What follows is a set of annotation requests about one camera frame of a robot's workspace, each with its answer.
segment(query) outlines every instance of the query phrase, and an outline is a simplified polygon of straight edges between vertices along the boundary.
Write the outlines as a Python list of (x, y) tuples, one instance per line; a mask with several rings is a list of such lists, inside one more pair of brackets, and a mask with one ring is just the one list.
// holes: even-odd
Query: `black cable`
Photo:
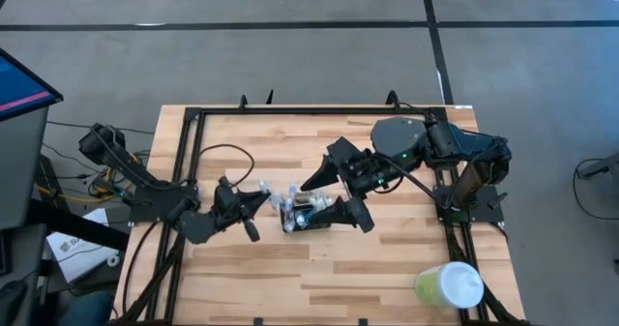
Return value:
[[(111, 149), (111, 147), (109, 147), (107, 145), (107, 142), (105, 142), (105, 140), (103, 139), (103, 137), (99, 134), (99, 132), (97, 132), (95, 129), (90, 128), (90, 132), (101, 142), (101, 144), (103, 145), (103, 147), (111, 154), (111, 156), (116, 160), (116, 162), (118, 162), (120, 165), (124, 165), (125, 162), (123, 162), (120, 157), (118, 157), (116, 155), (116, 153)], [(136, 179), (138, 179), (140, 182), (142, 182), (145, 186), (148, 186), (150, 188), (152, 188), (153, 190), (158, 190), (158, 191), (167, 191), (167, 190), (171, 190), (174, 188), (178, 188), (181, 187), (182, 183), (179, 184), (169, 184), (166, 186), (157, 186), (157, 185), (153, 185), (151, 182), (145, 180), (144, 178), (142, 178), (140, 175), (138, 175), (135, 171), (133, 171), (132, 168), (127, 167), (126, 168), (127, 171), (129, 171), (130, 173), (133, 174), (133, 176), (135, 176)]]
[(140, 249), (142, 249), (142, 245), (144, 245), (144, 241), (146, 240), (146, 237), (148, 237), (148, 234), (151, 233), (151, 231), (153, 230), (153, 228), (155, 228), (157, 223), (158, 222), (153, 222), (148, 227), (148, 229), (146, 229), (146, 232), (144, 232), (144, 235), (142, 235), (142, 238), (137, 243), (137, 247), (135, 247), (135, 252), (133, 253), (132, 260), (129, 263), (129, 269), (127, 269), (127, 275), (125, 276), (125, 288), (123, 289), (123, 314), (127, 313), (127, 295), (128, 295), (127, 290), (129, 289), (129, 278), (132, 275), (133, 266), (135, 264), (135, 259), (137, 258), (137, 254), (139, 253)]
[(416, 107), (416, 106), (414, 106), (412, 104), (404, 103), (404, 102), (399, 102), (399, 105), (405, 105), (405, 106), (407, 106), (409, 108), (419, 109), (425, 117), (436, 119), (436, 116), (434, 115), (434, 113), (426, 111), (425, 109), (423, 109), (421, 107)]
[(87, 192), (83, 192), (83, 191), (80, 191), (80, 190), (72, 189), (72, 188), (69, 188), (69, 187), (63, 187), (63, 186), (60, 187), (60, 191), (69, 191), (69, 192), (75, 192), (75, 193), (80, 193), (80, 194), (84, 194), (84, 195), (90, 195)]
[[(54, 121), (47, 121), (48, 124), (53, 124), (53, 125), (58, 125), (58, 126), (63, 126), (63, 127), (71, 127), (71, 128), (83, 128), (83, 129), (90, 129), (91, 126), (86, 126), (86, 125), (81, 125), (81, 124), (73, 124), (73, 123), (62, 123), (62, 122), (54, 122)], [(116, 128), (117, 130), (121, 131), (121, 132), (131, 132), (131, 133), (144, 133), (144, 134), (155, 134), (153, 132), (146, 132), (146, 131), (142, 131), (142, 130), (138, 130), (138, 129), (130, 129), (130, 128)]]
[(79, 160), (79, 159), (77, 159), (77, 158), (70, 157), (70, 156), (65, 156), (64, 154), (62, 154), (62, 153), (58, 152), (58, 150), (57, 150), (57, 149), (55, 149), (55, 148), (53, 148), (53, 147), (49, 146), (48, 144), (45, 144), (45, 142), (43, 142), (43, 143), (42, 143), (42, 145), (43, 145), (44, 147), (49, 148), (50, 150), (52, 150), (55, 154), (57, 154), (57, 155), (58, 155), (58, 156), (60, 156), (61, 158), (65, 158), (65, 159), (68, 159), (68, 160), (74, 161), (74, 162), (79, 163), (80, 165), (82, 165), (82, 166), (84, 166), (84, 167), (86, 167), (86, 168), (88, 168), (88, 169), (91, 169), (91, 170), (96, 171), (96, 172), (100, 172), (100, 170), (97, 170), (96, 168), (94, 168), (94, 167), (92, 167), (92, 166), (89, 166), (89, 165), (87, 165), (87, 164), (83, 163), (82, 161), (80, 161), (80, 160)]
[(466, 173), (466, 170), (468, 170), (468, 168), (480, 157), (482, 156), (484, 153), (487, 153), (489, 151), (491, 151), (492, 149), (488, 149), (480, 154), (478, 154), (477, 156), (473, 157), (473, 159), (471, 159), (470, 162), (468, 162), (466, 164), (466, 166), (464, 167), (464, 169), (462, 170), (462, 173), (460, 174), (460, 177), (457, 178), (456, 182), (454, 183), (454, 185), (452, 186), (452, 189), (449, 192), (449, 195), (447, 196), (447, 199), (445, 200), (445, 207), (443, 207), (443, 209), (449, 209), (452, 206), (452, 200), (454, 199), (454, 192), (456, 191), (457, 185), (459, 185), (460, 180), (462, 179), (462, 175), (464, 175)]
[(198, 155), (198, 157), (201, 157), (202, 154), (204, 152), (206, 152), (206, 151), (210, 151), (212, 149), (221, 148), (221, 147), (234, 148), (236, 150), (239, 150), (239, 151), (245, 153), (245, 155), (250, 158), (251, 166), (250, 166), (250, 169), (248, 170), (248, 172), (243, 177), (241, 177), (241, 179), (239, 179), (237, 182), (232, 184), (232, 187), (237, 187), (239, 184), (241, 184), (241, 182), (245, 181), (245, 179), (248, 178), (248, 176), (250, 176), (251, 171), (253, 170), (253, 167), (255, 166), (255, 160), (251, 156), (250, 152), (244, 150), (243, 148), (241, 148), (241, 147), (239, 147), (237, 145), (233, 145), (233, 144), (229, 144), (229, 143), (220, 143), (220, 144), (216, 144), (216, 145), (213, 145), (213, 146), (208, 146), (208, 147), (206, 147), (206, 148), (204, 148), (204, 149), (202, 149), (200, 151), (200, 154)]
[(75, 297), (81, 297), (81, 296), (82, 296), (82, 295), (80, 295), (80, 294), (78, 294), (78, 293), (75, 293), (75, 292), (74, 292), (73, 290), (71, 290), (70, 288), (67, 288), (67, 291), (68, 291), (69, 293), (71, 293), (71, 294), (72, 294), (73, 296), (75, 296)]
[(79, 174), (79, 175), (75, 175), (75, 176), (54, 176), (54, 177), (50, 177), (50, 175), (45, 175), (45, 174), (41, 174), (41, 173), (37, 173), (37, 176), (41, 176), (41, 177), (46, 177), (46, 178), (52, 178), (55, 180), (69, 180), (69, 179), (77, 179), (77, 180), (83, 180), (83, 179), (87, 179), (91, 176), (95, 176), (99, 173), (99, 171), (95, 172), (95, 173), (91, 173), (91, 174)]
[(505, 229), (503, 229), (502, 226), (499, 225), (499, 223), (497, 223), (497, 222), (489, 222), (489, 223), (490, 223), (490, 225), (492, 225), (493, 227), (498, 229), (501, 232), (501, 234), (503, 234), (503, 236), (505, 237), (505, 241), (507, 243), (510, 242), (510, 238), (507, 236), (507, 232), (505, 231)]
[(580, 203), (580, 199), (578, 198), (578, 193), (576, 191), (576, 176), (578, 174), (578, 169), (580, 168), (580, 166), (583, 165), (584, 163), (597, 162), (597, 161), (601, 161), (601, 160), (602, 160), (601, 158), (590, 158), (590, 159), (586, 159), (584, 161), (581, 161), (580, 163), (578, 163), (576, 165), (576, 167), (574, 168), (574, 175), (572, 176), (572, 191), (574, 192), (574, 198), (576, 199), (576, 204), (578, 204), (578, 207), (580, 208), (580, 210), (582, 210), (582, 212), (585, 213), (587, 216), (592, 217), (594, 219), (598, 219), (598, 220), (618, 221), (619, 218), (606, 218), (606, 217), (594, 215), (594, 214), (588, 212), (584, 208), (584, 206), (582, 206), (582, 203)]
[(373, 190), (376, 194), (389, 194), (395, 190), (398, 189), (399, 185), (402, 183), (402, 181), (404, 180), (404, 176), (399, 176), (399, 180), (398, 182), (391, 188), (389, 188), (388, 190), (385, 191), (377, 191), (377, 190)]
[(146, 287), (144, 287), (144, 290), (140, 293), (139, 297), (133, 301), (133, 304), (129, 310), (119, 319), (120, 321), (136, 321), (140, 317), (141, 312), (148, 303), (148, 300), (150, 300), (153, 297), (153, 294), (160, 289), (162, 280), (167, 275), (169, 269), (172, 267), (172, 264), (182, 257), (184, 241), (185, 237), (182, 235), (176, 236), (176, 240), (174, 241), (172, 248), (169, 250), (167, 256), (162, 262), (162, 266), (155, 271), (153, 278), (146, 284)]

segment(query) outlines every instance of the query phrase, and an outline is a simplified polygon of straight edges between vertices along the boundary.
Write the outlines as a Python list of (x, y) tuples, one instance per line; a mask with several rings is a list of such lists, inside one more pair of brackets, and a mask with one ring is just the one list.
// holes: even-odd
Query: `yellow cable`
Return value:
[[(137, 156), (135, 154), (131, 154), (131, 156), (133, 157), (133, 159), (136, 162), (139, 162), (139, 159), (137, 158)], [(110, 177), (111, 177), (111, 173), (112, 173), (112, 168), (108, 167), (107, 168), (107, 172), (105, 174), (105, 181), (109, 182)], [(125, 187), (123, 187), (123, 190), (125, 190), (125, 191), (128, 190), (131, 185), (132, 185), (131, 182), (127, 182), (127, 185), (125, 185)], [(39, 185), (37, 185), (37, 190), (39, 190), (40, 192), (43, 192), (45, 194), (51, 194), (50, 190), (48, 190), (46, 188), (43, 188), (43, 187), (41, 187)], [(98, 186), (95, 186), (95, 191), (97, 193), (107, 193), (107, 190), (105, 190), (103, 188), (100, 188)], [(58, 194), (57, 196), (59, 196), (61, 198), (64, 198), (64, 199), (67, 199), (67, 200), (84, 202), (84, 203), (102, 203), (102, 202), (109, 201), (109, 200), (111, 200), (111, 199), (116, 197), (116, 195), (110, 195), (110, 196), (106, 196), (106, 197), (101, 198), (101, 199), (88, 199), (88, 198), (80, 198), (80, 197), (77, 197), (77, 196), (71, 196), (71, 195), (65, 195), (65, 194)]]
[[(43, 188), (39, 185), (37, 185), (37, 190), (45, 194), (51, 194), (50, 190)], [(80, 198), (80, 197), (64, 195), (64, 194), (58, 194), (58, 196), (60, 196), (61, 198), (67, 199), (67, 200), (85, 202), (85, 203), (102, 203), (102, 202), (109, 201), (116, 197), (116, 195), (110, 195), (110, 196), (106, 196), (105, 198), (101, 198), (101, 199), (87, 199), (87, 198)]]

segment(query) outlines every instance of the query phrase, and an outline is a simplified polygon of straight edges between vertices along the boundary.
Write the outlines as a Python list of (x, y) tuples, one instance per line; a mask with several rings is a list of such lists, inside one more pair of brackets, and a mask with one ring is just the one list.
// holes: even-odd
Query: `black metal frame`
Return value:
[(129, 243), (127, 233), (88, 221), (40, 200), (30, 199), (25, 225), (34, 223), (45, 223), (51, 231), (58, 231), (120, 252), (123, 252)]
[[(269, 95), (269, 99), (267, 103), (270, 104), (273, 100), (273, 93)], [(248, 106), (248, 101), (245, 96), (242, 96), (241, 102), (239, 106), (236, 107), (187, 107), (185, 109), (185, 115), (183, 118), (183, 126), (181, 128), (181, 136), (179, 139), (179, 145), (176, 154), (176, 161), (174, 165), (172, 182), (179, 182), (181, 180), (181, 172), (183, 169), (183, 164), (185, 161), (185, 153), (187, 148), (187, 143), (189, 141), (189, 131), (190, 126), (194, 120), (197, 121), (197, 126), (195, 129), (195, 136), (193, 137), (193, 147), (192, 153), (190, 156), (190, 168), (189, 175), (187, 177), (188, 182), (196, 182), (195, 176), (197, 173), (198, 162), (199, 162), (199, 151), (201, 148), (202, 136), (204, 133), (204, 126), (206, 125), (206, 117), (209, 115), (238, 115), (238, 114), (251, 114), (251, 115), (266, 115), (266, 114), (294, 114), (294, 115), (303, 115), (303, 114), (358, 114), (358, 115), (396, 115), (396, 114), (404, 114), (404, 115), (423, 115), (423, 112), (431, 112), (437, 117), (441, 119), (447, 120), (447, 110), (444, 106), (430, 106), (430, 107), (419, 107), (419, 108), (409, 108), (402, 107), (399, 105), (398, 95), (395, 92), (390, 92), (387, 101), (385, 102), (384, 107), (312, 107), (312, 106), (300, 106), (300, 107), (269, 107), (269, 106), (260, 106), (260, 107), (251, 107)], [(457, 170), (455, 167), (449, 168), (449, 171), (452, 175), (452, 178), (456, 180), (457, 178)], [(444, 185), (442, 170), (437, 169), (436, 172), (436, 184)], [(447, 235), (447, 246), (450, 252), (450, 259), (457, 260), (457, 258), (452, 255), (454, 251), (454, 245), (457, 245), (456, 234), (454, 225), (451, 222), (443, 222), (445, 225), (445, 233)], [(473, 236), (471, 234), (469, 223), (461, 224), (461, 232), (462, 238), (465, 246), (466, 256), (468, 257), (469, 263), (473, 265), (476, 269), (479, 270), (477, 265), (477, 257), (475, 255), (475, 247), (473, 245)], [(170, 236), (170, 227), (168, 225), (163, 226), (162, 235), (160, 237), (158, 253), (157, 253), (157, 261), (154, 272), (157, 272), (163, 260), (165, 259), (168, 245), (169, 245), (169, 236)], [(178, 285), (180, 282), (180, 271), (182, 264), (182, 255), (179, 256), (173, 265), (171, 272), (171, 279), (168, 287), (168, 296), (165, 303), (165, 311), (163, 319), (155, 319), (155, 313), (157, 309), (157, 300), (158, 294), (156, 293), (150, 300), (147, 309), (146, 309), (146, 317), (144, 324), (149, 325), (171, 325), (174, 317), (174, 307), (176, 303), (176, 295), (178, 292)], [(488, 321), (488, 314), (486, 310), (486, 306), (484, 304), (480, 304), (477, 307), (478, 315), (480, 316), (480, 321)], [(468, 311), (459, 311), (460, 321), (465, 323), (466, 321), (471, 320), (468, 314)], [(254, 324), (260, 324), (262, 322), (261, 318), (256, 318)], [(360, 319), (360, 324), (364, 324), (367, 320)]]

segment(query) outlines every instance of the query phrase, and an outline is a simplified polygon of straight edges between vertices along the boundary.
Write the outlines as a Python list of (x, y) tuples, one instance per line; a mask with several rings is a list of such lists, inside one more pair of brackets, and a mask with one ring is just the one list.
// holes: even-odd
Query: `wire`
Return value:
[(65, 159), (68, 159), (68, 160), (74, 161), (74, 162), (76, 162), (76, 163), (79, 163), (80, 165), (82, 165), (82, 166), (84, 166), (84, 167), (86, 167), (86, 168), (88, 168), (88, 169), (91, 169), (91, 170), (93, 170), (93, 171), (100, 172), (100, 170), (97, 170), (96, 168), (91, 167), (91, 166), (89, 166), (89, 165), (87, 165), (87, 164), (83, 163), (82, 161), (80, 161), (80, 160), (79, 160), (79, 159), (77, 159), (77, 158), (70, 157), (70, 156), (65, 156), (64, 154), (62, 154), (62, 153), (58, 152), (58, 150), (57, 150), (57, 149), (55, 149), (55, 148), (53, 148), (53, 147), (49, 146), (48, 144), (45, 144), (45, 142), (43, 142), (43, 146), (44, 146), (44, 147), (46, 147), (46, 148), (48, 148), (48, 149), (50, 149), (50, 150), (52, 150), (55, 154), (57, 154), (58, 156), (60, 156), (60, 157), (62, 157), (62, 158), (65, 158)]
[(432, 113), (432, 112), (430, 112), (430, 111), (427, 111), (427, 110), (425, 110), (425, 109), (423, 109), (423, 108), (421, 108), (421, 107), (416, 107), (416, 106), (414, 106), (414, 105), (412, 105), (412, 104), (409, 104), (409, 103), (404, 103), (404, 102), (399, 102), (399, 105), (405, 105), (405, 106), (407, 106), (407, 107), (409, 107), (409, 108), (419, 109), (419, 110), (421, 110), (421, 111), (422, 111), (422, 114), (423, 114), (425, 117), (427, 117), (427, 118), (434, 118), (434, 119), (436, 119), (436, 116), (434, 115), (434, 113)]
[(619, 218), (606, 218), (606, 217), (594, 215), (588, 212), (587, 209), (585, 209), (584, 206), (582, 206), (582, 203), (580, 202), (580, 199), (578, 198), (578, 192), (576, 191), (576, 175), (578, 174), (578, 169), (580, 168), (580, 166), (583, 165), (584, 163), (597, 162), (601, 160), (602, 158), (590, 158), (590, 159), (581, 161), (580, 163), (576, 165), (576, 167), (574, 168), (574, 175), (572, 176), (572, 191), (574, 192), (574, 199), (576, 200), (576, 204), (578, 204), (578, 207), (580, 208), (580, 210), (582, 210), (582, 212), (585, 213), (587, 216), (592, 217), (594, 219), (598, 219), (598, 220), (618, 221)]
[(402, 183), (402, 181), (404, 180), (404, 176), (399, 176), (399, 180), (398, 182), (391, 188), (389, 188), (388, 190), (385, 191), (377, 191), (377, 190), (373, 190), (376, 194), (389, 194), (395, 190), (398, 189), (399, 185)]
[[(116, 155), (116, 153), (111, 149), (111, 147), (109, 147), (107, 145), (107, 142), (105, 142), (105, 140), (103, 139), (103, 137), (99, 134), (99, 132), (97, 132), (94, 128), (90, 128), (90, 132), (101, 142), (101, 144), (103, 145), (103, 147), (111, 154), (111, 156), (120, 164), (120, 165), (124, 165), (125, 162), (122, 161), (120, 159), (120, 157), (118, 157)], [(133, 174), (133, 176), (138, 179), (140, 182), (142, 182), (144, 185), (154, 189), (154, 190), (158, 190), (158, 191), (167, 191), (167, 190), (171, 190), (174, 188), (178, 188), (181, 187), (181, 183), (179, 184), (169, 184), (169, 185), (165, 185), (165, 186), (157, 186), (157, 185), (153, 185), (150, 181), (145, 180), (142, 176), (140, 176), (137, 172), (133, 171), (132, 168), (127, 167), (125, 168), (127, 171), (129, 171), (130, 173)]]
[(99, 173), (95, 172), (95, 173), (91, 173), (91, 174), (79, 174), (79, 175), (75, 175), (75, 176), (53, 176), (51, 177), (50, 175), (45, 175), (45, 174), (41, 174), (41, 173), (37, 173), (37, 176), (41, 176), (41, 177), (45, 177), (45, 178), (52, 178), (54, 180), (69, 180), (69, 179), (77, 179), (77, 180), (83, 180), (83, 179), (87, 179), (91, 176), (95, 176)]
[[(54, 121), (47, 121), (48, 124), (53, 124), (53, 125), (58, 125), (58, 126), (63, 126), (63, 127), (71, 127), (71, 128), (82, 128), (82, 129), (90, 129), (90, 126), (87, 125), (81, 125), (81, 124), (73, 124), (73, 123), (62, 123), (62, 122), (54, 122)], [(144, 133), (144, 134), (155, 134), (153, 132), (147, 132), (147, 131), (142, 131), (142, 130), (138, 130), (138, 129), (131, 129), (131, 128), (116, 128), (119, 131), (122, 132), (131, 132), (131, 133)]]
[(148, 227), (148, 229), (146, 229), (146, 232), (144, 232), (144, 235), (142, 235), (139, 242), (137, 243), (137, 247), (135, 248), (135, 252), (133, 253), (132, 260), (129, 263), (129, 269), (127, 269), (127, 275), (125, 276), (125, 288), (123, 289), (123, 314), (127, 313), (127, 295), (128, 295), (127, 290), (129, 287), (129, 278), (132, 275), (133, 266), (135, 264), (135, 259), (137, 258), (137, 254), (139, 253), (140, 249), (142, 249), (142, 245), (144, 245), (144, 241), (146, 240), (146, 237), (148, 237), (148, 234), (151, 233), (151, 231), (155, 228), (157, 223), (159, 222), (153, 222), (153, 224), (151, 224)]
[(69, 293), (71, 293), (71, 294), (72, 294), (73, 296), (75, 296), (75, 297), (81, 297), (81, 295), (80, 295), (80, 294), (77, 294), (77, 293), (73, 292), (70, 288), (67, 288), (67, 291), (68, 291)]
[(75, 193), (80, 193), (80, 194), (84, 194), (84, 195), (90, 195), (88, 192), (72, 189), (72, 188), (69, 188), (69, 187), (62, 187), (62, 191), (69, 191), (69, 192), (75, 192)]
[(239, 147), (237, 145), (233, 145), (233, 144), (229, 144), (229, 143), (220, 143), (220, 144), (216, 144), (216, 145), (213, 145), (213, 146), (206, 147), (206, 148), (204, 148), (203, 150), (200, 151), (200, 154), (198, 155), (198, 157), (201, 157), (202, 154), (204, 152), (206, 152), (206, 151), (210, 151), (210, 150), (213, 150), (213, 149), (216, 149), (216, 148), (221, 148), (221, 147), (234, 148), (236, 150), (239, 150), (239, 151), (245, 153), (245, 155), (250, 158), (251, 166), (250, 166), (250, 169), (248, 170), (248, 172), (243, 177), (241, 177), (241, 179), (239, 179), (237, 182), (232, 184), (232, 187), (237, 187), (238, 185), (241, 184), (241, 182), (245, 181), (245, 179), (248, 178), (248, 176), (250, 176), (251, 171), (253, 170), (253, 167), (255, 166), (255, 160), (251, 156), (250, 152), (244, 150), (243, 148), (241, 148), (241, 147)]
[(23, 278), (19, 279), (20, 282), (23, 282), (26, 280), (26, 278), (30, 277), (31, 275), (37, 273), (38, 269), (35, 269), (33, 271), (31, 271), (30, 273), (26, 274)]
[(503, 227), (499, 223), (497, 222), (489, 222), (489, 223), (490, 225), (498, 229), (501, 232), (501, 234), (503, 234), (503, 236), (505, 237), (505, 242), (507, 243), (510, 242), (510, 238), (507, 236), (507, 232), (505, 231), (505, 229), (503, 229)]
[[(45, 194), (52, 194), (52, 191), (43, 188), (39, 185), (36, 186), (37, 190), (39, 190), (39, 192), (41, 193), (45, 193)], [(57, 194), (56, 196), (61, 197), (63, 199), (67, 199), (67, 200), (72, 200), (72, 201), (78, 201), (78, 202), (83, 202), (83, 203), (103, 203), (106, 201), (109, 201), (113, 198), (116, 197), (116, 195), (110, 195), (110, 196), (106, 196), (104, 198), (101, 199), (87, 199), (87, 198), (80, 198), (80, 197), (76, 197), (76, 196), (71, 196), (71, 195), (65, 195), (65, 194)]]

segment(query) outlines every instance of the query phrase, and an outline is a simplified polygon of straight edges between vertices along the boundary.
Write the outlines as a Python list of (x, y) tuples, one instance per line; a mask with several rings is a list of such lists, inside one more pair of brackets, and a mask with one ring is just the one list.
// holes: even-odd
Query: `white lid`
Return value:
[(484, 297), (484, 281), (475, 268), (463, 262), (447, 263), (438, 278), (443, 300), (458, 309), (477, 306)]

